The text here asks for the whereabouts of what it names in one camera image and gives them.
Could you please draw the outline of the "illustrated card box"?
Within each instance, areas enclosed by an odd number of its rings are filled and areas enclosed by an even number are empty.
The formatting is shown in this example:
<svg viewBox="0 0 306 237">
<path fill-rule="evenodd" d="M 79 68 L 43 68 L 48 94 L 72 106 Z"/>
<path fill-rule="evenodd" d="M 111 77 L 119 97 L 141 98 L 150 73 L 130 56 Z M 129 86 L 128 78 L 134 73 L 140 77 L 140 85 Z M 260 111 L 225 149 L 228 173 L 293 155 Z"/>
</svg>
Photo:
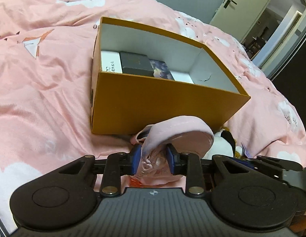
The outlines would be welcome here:
<svg viewBox="0 0 306 237">
<path fill-rule="evenodd" d="M 168 66 L 165 62 L 149 59 L 150 64 L 153 68 L 153 76 L 158 79 L 167 79 L 167 80 L 174 80 Z"/>
</svg>

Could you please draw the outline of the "pink fabric pouch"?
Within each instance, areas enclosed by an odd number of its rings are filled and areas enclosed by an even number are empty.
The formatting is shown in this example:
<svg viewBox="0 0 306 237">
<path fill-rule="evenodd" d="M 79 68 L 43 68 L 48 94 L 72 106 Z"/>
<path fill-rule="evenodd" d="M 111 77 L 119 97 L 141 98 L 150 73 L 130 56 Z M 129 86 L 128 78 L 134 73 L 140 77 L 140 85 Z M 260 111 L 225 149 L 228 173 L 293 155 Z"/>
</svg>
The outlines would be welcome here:
<svg viewBox="0 0 306 237">
<path fill-rule="evenodd" d="M 182 178 L 171 174 L 166 158 L 168 144 L 179 153 L 194 153 L 203 158 L 213 145 L 214 134 L 202 119 L 178 116 L 145 126 L 130 142 L 141 145 L 141 158 L 132 181 L 140 186 L 158 186 Z"/>
</svg>

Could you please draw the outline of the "orange cardboard storage box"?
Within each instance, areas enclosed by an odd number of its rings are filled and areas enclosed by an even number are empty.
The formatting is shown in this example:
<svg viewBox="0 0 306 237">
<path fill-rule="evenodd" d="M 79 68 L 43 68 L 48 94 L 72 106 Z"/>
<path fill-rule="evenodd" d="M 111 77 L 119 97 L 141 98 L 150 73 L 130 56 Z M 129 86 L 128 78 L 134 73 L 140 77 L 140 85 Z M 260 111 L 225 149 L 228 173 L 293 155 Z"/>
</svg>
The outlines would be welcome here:
<svg viewBox="0 0 306 237">
<path fill-rule="evenodd" d="M 147 55 L 181 72 L 179 79 L 118 73 L 102 66 L 103 51 Z M 196 116 L 217 130 L 250 99 L 206 44 L 161 28 L 103 17 L 93 52 L 91 131 L 134 134 L 148 124 Z"/>
</svg>

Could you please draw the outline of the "pink cloud pattern duvet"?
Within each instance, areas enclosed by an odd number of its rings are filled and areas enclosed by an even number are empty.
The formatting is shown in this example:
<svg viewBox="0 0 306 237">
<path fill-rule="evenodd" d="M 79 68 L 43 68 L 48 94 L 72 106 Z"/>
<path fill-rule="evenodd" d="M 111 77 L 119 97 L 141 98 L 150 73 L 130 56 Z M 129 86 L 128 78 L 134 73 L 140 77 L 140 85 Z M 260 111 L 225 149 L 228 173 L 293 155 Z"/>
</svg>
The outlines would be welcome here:
<svg viewBox="0 0 306 237">
<path fill-rule="evenodd" d="M 239 41 L 156 0 L 0 0 L 0 219 L 19 186 L 86 154 L 128 152 L 128 137 L 93 135 L 90 81 L 100 18 L 152 25 L 207 44 L 250 100 L 228 122 L 249 156 L 306 167 L 306 132 L 296 109 Z"/>
</svg>

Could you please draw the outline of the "black rectangular gift box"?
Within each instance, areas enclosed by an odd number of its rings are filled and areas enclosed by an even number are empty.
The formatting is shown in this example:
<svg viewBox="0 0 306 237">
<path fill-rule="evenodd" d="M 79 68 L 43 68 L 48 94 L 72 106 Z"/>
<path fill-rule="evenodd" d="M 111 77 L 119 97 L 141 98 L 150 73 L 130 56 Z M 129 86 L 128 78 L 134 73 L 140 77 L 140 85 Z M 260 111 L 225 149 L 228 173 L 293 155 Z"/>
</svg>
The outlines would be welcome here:
<svg viewBox="0 0 306 237">
<path fill-rule="evenodd" d="M 147 55 L 119 52 L 122 73 L 153 77 L 153 67 Z"/>
</svg>

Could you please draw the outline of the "cream bedroom door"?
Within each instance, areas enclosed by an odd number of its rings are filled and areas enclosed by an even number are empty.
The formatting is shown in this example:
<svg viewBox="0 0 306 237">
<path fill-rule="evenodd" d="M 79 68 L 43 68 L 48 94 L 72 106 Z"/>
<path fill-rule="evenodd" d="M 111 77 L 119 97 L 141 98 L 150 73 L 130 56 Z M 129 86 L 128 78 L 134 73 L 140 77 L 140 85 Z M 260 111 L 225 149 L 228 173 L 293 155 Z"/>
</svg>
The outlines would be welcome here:
<svg viewBox="0 0 306 237">
<path fill-rule="evenodd" d="M 270 0 L 234 0 L 237 5 L 230 3 L 224 9 L 225 1 L 222 2 L 211 19 L 210 25 L 221 29 L 241 42 L 250 32 Z"/>
</svg>

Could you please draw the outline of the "white black-eared plush toy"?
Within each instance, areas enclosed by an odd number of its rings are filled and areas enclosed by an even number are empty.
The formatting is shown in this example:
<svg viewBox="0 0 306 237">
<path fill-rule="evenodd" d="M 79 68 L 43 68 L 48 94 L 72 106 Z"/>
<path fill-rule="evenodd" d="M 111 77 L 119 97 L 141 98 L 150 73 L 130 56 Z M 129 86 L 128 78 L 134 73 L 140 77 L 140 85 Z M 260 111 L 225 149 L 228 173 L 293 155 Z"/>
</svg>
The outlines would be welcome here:
<svg viewBox="0 0 306 237">
<path fill-rule="evenodd" d="M 214 155 L 224 155 L 233 157 L 231 145 L 219 136 L 220 131 L 214 134 L 214 141 L 209 151 L 204 155 L 203 159 L 212 159 Z"/>
</svg>

